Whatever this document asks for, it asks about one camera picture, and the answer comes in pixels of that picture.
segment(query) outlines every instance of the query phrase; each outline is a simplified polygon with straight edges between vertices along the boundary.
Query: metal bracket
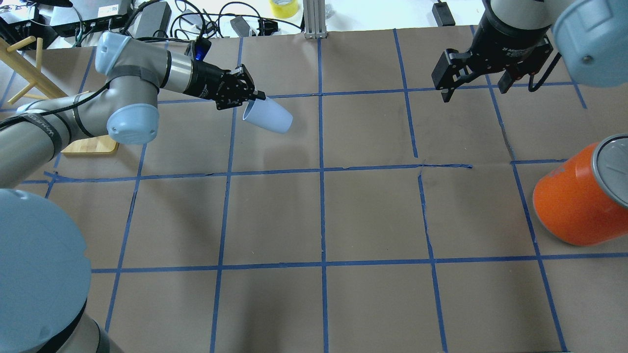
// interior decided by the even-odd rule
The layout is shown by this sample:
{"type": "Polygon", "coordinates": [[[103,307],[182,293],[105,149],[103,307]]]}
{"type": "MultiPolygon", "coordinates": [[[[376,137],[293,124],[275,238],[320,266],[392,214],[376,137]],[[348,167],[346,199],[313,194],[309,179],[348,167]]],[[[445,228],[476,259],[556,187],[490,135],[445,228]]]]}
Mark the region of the metal bracket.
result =
{"type": "Polygon", "coordinates": [[[327,38],[325,26],[325,0],[303,0],[305,38],[327,38]]]}

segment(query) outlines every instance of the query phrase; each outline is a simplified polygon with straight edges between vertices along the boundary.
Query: orange container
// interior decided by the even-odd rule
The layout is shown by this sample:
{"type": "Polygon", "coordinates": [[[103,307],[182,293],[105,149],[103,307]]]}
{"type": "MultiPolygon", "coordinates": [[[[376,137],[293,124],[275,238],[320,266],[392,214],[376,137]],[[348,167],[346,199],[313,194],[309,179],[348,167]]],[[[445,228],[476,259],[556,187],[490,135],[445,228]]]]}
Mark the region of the orange container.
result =
{"type": "Polygon", "coordinates": [[[573,245],[628,234],[628,134],[593,143],[544,176],[533,203],[545,228],[573,245]]]}

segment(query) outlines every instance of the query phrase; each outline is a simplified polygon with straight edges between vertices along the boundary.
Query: power adapter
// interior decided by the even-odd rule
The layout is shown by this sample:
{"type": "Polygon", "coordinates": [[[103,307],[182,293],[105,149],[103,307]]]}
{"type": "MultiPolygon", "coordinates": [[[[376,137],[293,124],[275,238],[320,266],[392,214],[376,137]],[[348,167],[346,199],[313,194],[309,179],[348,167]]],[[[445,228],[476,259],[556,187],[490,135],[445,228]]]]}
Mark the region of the power adapter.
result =
{"type": "Polygon", "coordinates": [[[438,2],[434,4],[434,6],[432,6],[432,13],[434,14],[434,19],[439,27],[456,25],[456,21],[453,19],[452,11],[449,10],[449,5],[447,3],[438,2]]]}

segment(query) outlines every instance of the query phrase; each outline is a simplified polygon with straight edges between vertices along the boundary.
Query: robotic arm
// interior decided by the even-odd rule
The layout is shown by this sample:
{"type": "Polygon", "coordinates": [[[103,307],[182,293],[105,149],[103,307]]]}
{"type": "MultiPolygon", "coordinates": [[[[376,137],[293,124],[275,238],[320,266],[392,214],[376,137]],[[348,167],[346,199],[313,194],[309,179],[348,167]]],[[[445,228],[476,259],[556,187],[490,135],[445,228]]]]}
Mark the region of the robotic arm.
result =
{"type": "MultiPolygon", "coordinates": [[[[0,122],[0,188],[14,187],[78,139],[109,134],[120,143],[152,141],[158,130],[160,88],[212,99],[218,110],[249,100],[249,107],[255,100],[273,103],[255,89],[244,65],[222,70],[115,33],[102,35],[95,66],[107,76],[98,92],[39,100],[0,122]]],[[[282,109],[276,103],[273,107],[282,109]]],[[[278,114],[284,117],[283,128],[276,132],[286,132],[291,124],[290,114],[283,113],[278,114]]]]}
{"type": "Polygon", "coordinates": [[[471,47],[464,53],[446,49],[432,72],[444,102],[456,88],[487,73],[504,72],[498,83],[503,94],[525,75],[533,78],[553,51],[546,36],[552,25],[574,80],[598,87],[628,82],[628,1],[484,0],[484,4],[471,47]]]}

